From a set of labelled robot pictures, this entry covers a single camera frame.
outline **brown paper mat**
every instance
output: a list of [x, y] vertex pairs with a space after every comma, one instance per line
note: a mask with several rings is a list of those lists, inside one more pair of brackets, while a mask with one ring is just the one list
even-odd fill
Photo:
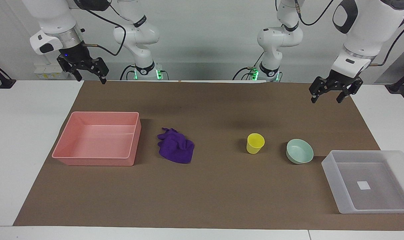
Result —
[[[69, 167], [50, 154], [14, 225], [404, 230], [404, 214], [340, 214], [323, 157], [286, 158], [293, 138], [316, 156], [379, 149], [351, 98], [336, 95], [312, 104], [306, 84], [85, 82], [71, 112], [140, 112], [136, 164]], [[162, 127], [194, 141], [190, 164], [159, 156]], [[252, 132], [266, 139], [257, 155], [245, 150]]]

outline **yellow plastic cup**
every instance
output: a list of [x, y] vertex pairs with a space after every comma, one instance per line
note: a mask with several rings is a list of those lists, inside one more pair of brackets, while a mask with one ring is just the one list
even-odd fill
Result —
[[256, 154], [264, 146], [265, 140], [263, 136], [258, 133], [251, 133], [246, 142], [246, 150], [250, 154]]

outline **mint green bowl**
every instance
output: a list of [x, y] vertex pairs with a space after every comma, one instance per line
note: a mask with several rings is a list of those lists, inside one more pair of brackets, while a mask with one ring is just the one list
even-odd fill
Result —
[[314, 152], [306, 141], [292, 139], [286, 145], [286, 156], [295, 164], [303, 164], [313, 159]]

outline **white table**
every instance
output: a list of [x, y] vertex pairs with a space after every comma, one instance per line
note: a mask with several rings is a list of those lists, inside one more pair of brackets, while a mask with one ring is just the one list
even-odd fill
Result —
[[[0, 90], [0, 239], [404, 240], [404, 232], [382, 231], [12, 227], [81, 86], [75, 81], [18, 81]], [[353, 100], [379, 147], [404, 152], [403, 97], [369, 85]]]

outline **pink tray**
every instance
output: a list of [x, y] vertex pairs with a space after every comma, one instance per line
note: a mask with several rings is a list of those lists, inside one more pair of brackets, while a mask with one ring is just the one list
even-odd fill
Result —
[[132, 166], [140, 138], [138, 112], [73, 112], [52, 157], [74, 166]]

